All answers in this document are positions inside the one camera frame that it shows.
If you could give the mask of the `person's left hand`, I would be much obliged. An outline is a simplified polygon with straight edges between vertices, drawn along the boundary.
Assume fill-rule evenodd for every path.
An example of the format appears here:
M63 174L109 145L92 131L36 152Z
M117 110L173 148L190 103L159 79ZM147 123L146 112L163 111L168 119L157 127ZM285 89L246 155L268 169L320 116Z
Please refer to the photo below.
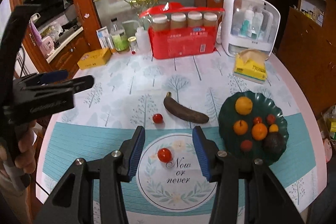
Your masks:
M33 146L34 142L34 131L37 121L34 120L29 123L28 130L23 134L21 139L18 141L18 148L20 154L15 158L15 166L19 169L22 169L24 173L32 174L36 169L35 161L35 149ZM9 178L3 163L7 160L6 149L3 146L3 141L1 141L1 176Z

